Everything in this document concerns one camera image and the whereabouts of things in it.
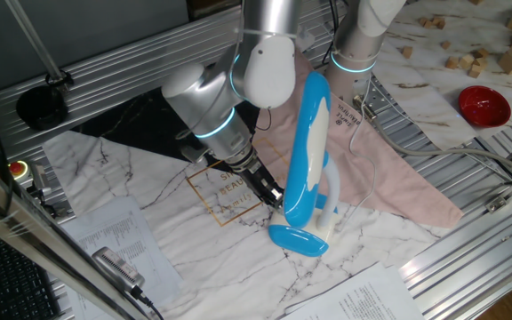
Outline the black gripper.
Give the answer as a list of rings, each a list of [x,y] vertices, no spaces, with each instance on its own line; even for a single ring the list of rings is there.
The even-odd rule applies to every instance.
[[[281,206],[284,190],[258,157],[251,157],[238,165],[238,173],[265,205],[275,209]]]

